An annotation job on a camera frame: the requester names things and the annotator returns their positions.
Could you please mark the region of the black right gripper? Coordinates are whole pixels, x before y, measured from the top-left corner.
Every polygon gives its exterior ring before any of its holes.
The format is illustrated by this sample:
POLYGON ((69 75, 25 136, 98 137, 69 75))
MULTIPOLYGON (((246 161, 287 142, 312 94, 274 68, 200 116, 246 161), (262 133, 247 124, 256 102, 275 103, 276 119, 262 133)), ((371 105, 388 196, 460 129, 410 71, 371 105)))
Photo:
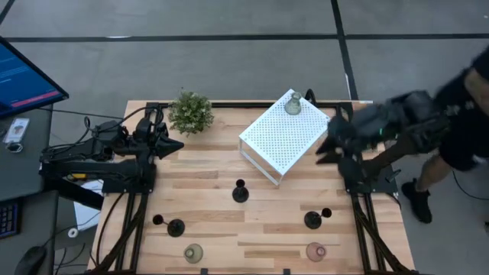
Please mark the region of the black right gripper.
POLYGON ((362 152, 367 149, 367 141, 362 138, 354 125, 341 115, 333 117, 328 126, 328 137, 316 150, 322 154, 316 161, 317 165, 334 164, 344 158, 343 153, 336 153, 338 148, 351 152, 362 152))

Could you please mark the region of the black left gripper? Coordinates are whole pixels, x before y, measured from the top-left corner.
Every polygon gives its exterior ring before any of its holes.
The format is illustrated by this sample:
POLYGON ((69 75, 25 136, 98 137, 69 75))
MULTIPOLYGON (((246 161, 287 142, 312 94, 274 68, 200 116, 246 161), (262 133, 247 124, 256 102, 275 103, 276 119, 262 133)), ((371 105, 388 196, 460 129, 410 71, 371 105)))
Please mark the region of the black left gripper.
POLYGON ((149 118, 142 118, 138 122, 133 132, 133 139, 149 148, 160 160, 184 147, 184 143, 168 137, 165 122, 154 125, 149 118))

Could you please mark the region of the short black candlestick holder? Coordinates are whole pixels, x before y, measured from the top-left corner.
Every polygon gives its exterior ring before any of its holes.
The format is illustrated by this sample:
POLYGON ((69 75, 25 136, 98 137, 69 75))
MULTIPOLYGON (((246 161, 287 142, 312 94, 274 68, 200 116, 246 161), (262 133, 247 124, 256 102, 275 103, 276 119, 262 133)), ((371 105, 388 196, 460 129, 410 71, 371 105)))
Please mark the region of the short black candlestick holder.
POLYGON ((330 208, 324 208, 321 212, 309 211, 304 215, 304 223, 307 228, 317 229, 322 225, 324 218, 330 218, 332 216, 332 210, 330 208))

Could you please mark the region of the pink glass candle holder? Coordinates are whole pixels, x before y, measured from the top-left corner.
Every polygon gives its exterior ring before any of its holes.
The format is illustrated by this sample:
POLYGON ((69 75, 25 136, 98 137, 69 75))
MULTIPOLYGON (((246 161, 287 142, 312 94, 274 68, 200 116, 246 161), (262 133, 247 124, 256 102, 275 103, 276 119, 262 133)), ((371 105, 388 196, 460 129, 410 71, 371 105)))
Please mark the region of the pink glass candle holder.
POLYGON ((318 242, 309 243, 306 246, 306 256, 312 262, 320 262, 327 255, 327 250, 324 245, 318 242))

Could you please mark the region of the green potted plant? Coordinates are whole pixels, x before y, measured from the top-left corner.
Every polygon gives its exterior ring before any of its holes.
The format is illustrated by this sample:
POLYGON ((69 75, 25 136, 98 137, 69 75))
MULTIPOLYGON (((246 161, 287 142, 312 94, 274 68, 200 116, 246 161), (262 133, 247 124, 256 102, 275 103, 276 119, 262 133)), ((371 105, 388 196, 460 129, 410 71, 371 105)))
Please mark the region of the green potted plant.
POLYGON ((168 119, 171 130, 186 136, 201 133, 214 122, 212 103, 203 95, 183 90, 170 103, 168 119))

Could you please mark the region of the white perforated metal shelf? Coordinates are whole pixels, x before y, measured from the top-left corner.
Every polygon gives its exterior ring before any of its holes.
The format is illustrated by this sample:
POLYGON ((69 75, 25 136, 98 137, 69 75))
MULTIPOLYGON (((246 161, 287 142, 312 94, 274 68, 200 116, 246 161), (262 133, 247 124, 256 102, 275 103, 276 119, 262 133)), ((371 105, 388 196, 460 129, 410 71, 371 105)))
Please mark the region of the white perforated metal shelf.
POLYGON ((238 151, 274 185, 325 136, 330 117, 304 98, 301 111, 291 115, 286 105, 296 92, 289 89, 239 136, 238 151))

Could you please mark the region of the medium black candlestick holder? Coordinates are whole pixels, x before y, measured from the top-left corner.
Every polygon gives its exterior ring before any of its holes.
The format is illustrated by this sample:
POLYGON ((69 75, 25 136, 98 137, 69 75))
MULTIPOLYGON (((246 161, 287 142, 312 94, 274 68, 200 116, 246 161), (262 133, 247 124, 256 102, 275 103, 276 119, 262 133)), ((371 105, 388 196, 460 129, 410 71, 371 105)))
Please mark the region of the medium black candlestick holder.
POLYGON ((175 218, 169 222, 166 222, 162 215, 155 215, 152 218, 152 222, 155 225, 166 225, 167 226, 167 234, 171 237, 174 237, 174 238, 178 238, 179 236, 181 236, 184 233, 185 228, 186 228, 183 220, 175 218))

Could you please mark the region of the tall black candlestick holder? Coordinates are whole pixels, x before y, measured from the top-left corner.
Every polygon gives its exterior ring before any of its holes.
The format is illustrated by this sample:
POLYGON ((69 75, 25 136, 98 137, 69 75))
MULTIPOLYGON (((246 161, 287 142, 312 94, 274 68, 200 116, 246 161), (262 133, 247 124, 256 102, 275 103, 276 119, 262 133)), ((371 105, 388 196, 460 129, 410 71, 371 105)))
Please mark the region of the tall black candlestick holder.
POLYGON ((236 181, 236 187, 233 189, 232 198, 238 203, 243 203, 248 200, 249 191, 245 187, 245 181, 243 179, 236 181))

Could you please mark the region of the white paper sheet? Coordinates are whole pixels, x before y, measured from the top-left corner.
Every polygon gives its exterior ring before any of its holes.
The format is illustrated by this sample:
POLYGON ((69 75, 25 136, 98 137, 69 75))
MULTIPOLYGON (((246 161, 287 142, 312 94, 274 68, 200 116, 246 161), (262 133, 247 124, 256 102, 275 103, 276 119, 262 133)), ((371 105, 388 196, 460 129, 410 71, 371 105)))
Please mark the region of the white paper sheet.
MULTIPOLYGON (((103 181, 93 180, 82 184, 81 187, 102 195, 103 181)), ((76 217, 76 229, 78 232, 85 231, 99 223, 99 210, 82 205, 78 202, 74 202, 73 206, 76 217)))

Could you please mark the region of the person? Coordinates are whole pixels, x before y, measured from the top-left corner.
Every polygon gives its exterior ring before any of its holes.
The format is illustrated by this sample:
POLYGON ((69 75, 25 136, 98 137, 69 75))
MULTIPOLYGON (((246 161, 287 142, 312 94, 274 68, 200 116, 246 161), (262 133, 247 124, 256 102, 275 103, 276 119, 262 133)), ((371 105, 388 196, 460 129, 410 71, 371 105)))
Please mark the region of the person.
POLYGON ((419 177, 401 186, 417 220, 429 224, 429 189, 452 171, 468 172, 489 162, 489 45, 442 86, 435 102, 450 119, 449 131, 419 177))

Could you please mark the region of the grey desk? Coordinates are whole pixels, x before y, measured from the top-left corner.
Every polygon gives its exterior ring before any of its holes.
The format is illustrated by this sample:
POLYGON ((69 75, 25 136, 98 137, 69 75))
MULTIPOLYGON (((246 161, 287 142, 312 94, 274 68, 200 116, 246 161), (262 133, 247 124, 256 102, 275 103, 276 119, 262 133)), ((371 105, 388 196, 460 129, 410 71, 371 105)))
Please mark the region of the grey desk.
POLYGON ((20 233, 0 239, 0 275, 13 275, 25 252, 34 246, 46 248, 38 275, 53 273, 54 248, 51 239, 57 224, 59 196, 44 192, 38 173, 40 152, 49 144, 52 113, 35 109, 19 115, 28 118, 23 149, 13 154, 0 140, 0 202, 21 200, 20 233))

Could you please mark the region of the white badge card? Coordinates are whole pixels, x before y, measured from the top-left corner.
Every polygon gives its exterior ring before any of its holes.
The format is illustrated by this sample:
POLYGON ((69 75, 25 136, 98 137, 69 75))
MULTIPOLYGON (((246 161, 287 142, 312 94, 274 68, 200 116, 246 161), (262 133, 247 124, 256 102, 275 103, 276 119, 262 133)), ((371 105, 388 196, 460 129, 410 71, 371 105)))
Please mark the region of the white badge card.
POLYGON ((15 118, 7 130, 3 142, 6 144, 20 143, 26 133, 29 122, 29 118, 15 118))

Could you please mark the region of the computer monitor with blue screen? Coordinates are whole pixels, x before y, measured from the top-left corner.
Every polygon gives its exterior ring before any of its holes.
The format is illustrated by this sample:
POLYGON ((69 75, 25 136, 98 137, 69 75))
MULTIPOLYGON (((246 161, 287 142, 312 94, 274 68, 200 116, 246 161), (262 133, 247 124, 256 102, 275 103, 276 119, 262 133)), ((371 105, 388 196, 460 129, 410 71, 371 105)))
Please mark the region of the computer monitor with blue screen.
POLYGON ((46 73, 0 36, 0 119, 69 97, 46 73))

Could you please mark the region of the backlit black keyboard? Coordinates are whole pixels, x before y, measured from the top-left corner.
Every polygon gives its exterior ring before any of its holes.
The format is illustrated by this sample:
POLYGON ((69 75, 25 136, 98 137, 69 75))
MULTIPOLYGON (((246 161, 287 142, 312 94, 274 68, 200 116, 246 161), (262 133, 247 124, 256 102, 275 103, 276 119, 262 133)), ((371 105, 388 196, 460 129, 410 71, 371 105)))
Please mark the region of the backlit black keyboard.
POLYGON ((11 199, 0 202, 0 239, 20 233, 21 201, 11 199))

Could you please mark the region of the black computer mouse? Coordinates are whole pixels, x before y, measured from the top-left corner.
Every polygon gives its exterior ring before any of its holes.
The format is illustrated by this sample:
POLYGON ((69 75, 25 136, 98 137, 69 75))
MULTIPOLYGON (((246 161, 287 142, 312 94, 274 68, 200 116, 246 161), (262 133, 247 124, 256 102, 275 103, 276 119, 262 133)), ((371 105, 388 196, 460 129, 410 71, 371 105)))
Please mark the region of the black computer mouse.
POLYGON ((19 260, 14 275, 38 275, 46 256, 44 246, 30 247, 19 260))

